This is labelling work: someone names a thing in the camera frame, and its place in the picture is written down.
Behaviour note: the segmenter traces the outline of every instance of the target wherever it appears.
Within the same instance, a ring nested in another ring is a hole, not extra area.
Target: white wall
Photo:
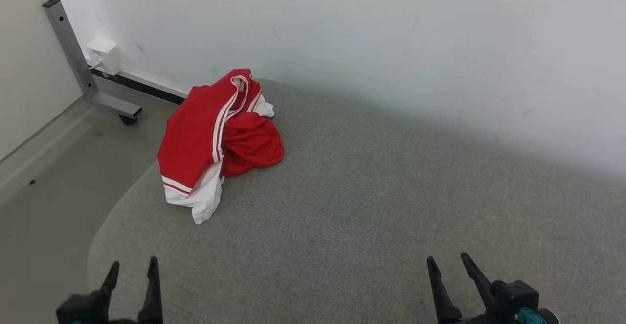
[[[82,95],[45,1],[0,0],[0,161]]]
[[[83,45],[179,88],[249,67],[626,177],[626,0],[62,1]]]

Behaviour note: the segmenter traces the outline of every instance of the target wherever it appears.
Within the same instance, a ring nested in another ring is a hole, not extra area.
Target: baseboard
[[[0,162],[0,208],[102,119],[83,99],[67,108]]]
[[[97,69],[92,69],[91,72],[94,76],[108,79],[123,86],[127,86],[128,88],[156,96],[157,98],[170,101],[170,103],[175,103],[177,105],[180,105],[183,101],[185,101],[185,98],[189,95],[189,90],[178,88],[127,68],[124,68],[115,76],[103,73]]]

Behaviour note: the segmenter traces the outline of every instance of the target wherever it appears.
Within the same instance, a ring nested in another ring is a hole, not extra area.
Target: teal component
[[[519,311],[519,321],[521,324],[548,324],[541,315],[535,313],[535,311],[530,308],[522,308],[521,311]]]

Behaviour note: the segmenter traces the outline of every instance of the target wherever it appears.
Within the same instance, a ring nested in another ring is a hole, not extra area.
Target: gray cushion
[[[285,158],[226,179],[196,226],[168,205],[155,163],[119,201],[89,253],[100,286],[121,262],[112,317],[135,317],[151,255],[167,323],[434,322],[425,260],[454,304],[483,310],[460,261],[522,279],[567,323],[624,322],[626,192],[264,81]]]

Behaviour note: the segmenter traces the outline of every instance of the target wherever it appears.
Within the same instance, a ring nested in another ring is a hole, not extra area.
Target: white stripe
[[[246,99],[248,98],[248,91],[250,90],[250,85],[249,85],[248,79],[246,79],[246,77],[244,77],[244,76],[235,76],[235,77],[231,78],[230,82],[233,83],[233,85],[235,85],[235,83],[233,82],[233,79],[235,79],[235,78],[242,79],[244,82],[246,82],[246,94],[244,95],[244,99],[241,101],[241,106],[239,106],[239,108],[237,108],[235,110],[232,110],[232,111],[228,112],[228,116],[226,117],[226,120],[230,119],[237,112],[241,111],[241,109],[246,104]]]
[[[259,90],[259,94],[257,94],[257,97],[254,98],[252,103],[250,103],[250,106],[248,106],[248,112],[251,112],[252,110],[254,110],[254,106],[257,106],[257,102],[259,102],[260,96],[261,96],[261,90]]]
[[[230,119],[232,115],[228,115],[227,117],[224,118],[224,121],[222,121],[222,125],[220,126],[220,130],[218,131],[218,136],[217,136],[217,149],[219,150],[219,155],[222,156],[222,135],[224,134],[224,126],[226,126],[226,121],[228,121],[228,119]]]
[[[172,185],[172,186],[175,186],[176,188],[180,188],[181,190],[184,190],[185,192],[191,192],[192,191],[191,188],[189,188],[187,186],[184,186],[183,184],[181,184],[179,182],[176,182],[176,181],[174,181],[172,179],[168,179],[165,176],[161,176],[161,177],[163,178],[163,182],[165,182],[168,185]]]
[[[235,102],[235,99],[237,99],[237,94],[236,93],[226,103],[226,105],[222,106],[222,109],[220,110],[220,112],[217,113],[217,120],[215,121],[215,125],[213,126],[213,146],[212,146],[213,163],[215,163],[217,161],[217,154],[218,154],[218,151],[219,151],[219,144],[218,144],[218,140],[217,140],[218,135],[217,134],[222,134],[221,130],[220,130],[220,121],[222,121],[222,118],[224,117],[226,112],[228,112],[227,109],[230,108],[230,105],[233,105],[233,103]]]
[[[170,187],[170,186],[168,186],[168,185],[163,185],[163,188],[165,188],[165,189],[169,189],[169,190],[172,190],[172,191],[174,191],[174,192],[178,193],[179,195],[184,195],[185,197],[189,197],[189,194],[188,194],[188,193],[183,193],[183,192],[181,192],[181,191],[177,190],[176,188],[171,188],[171,187]]]

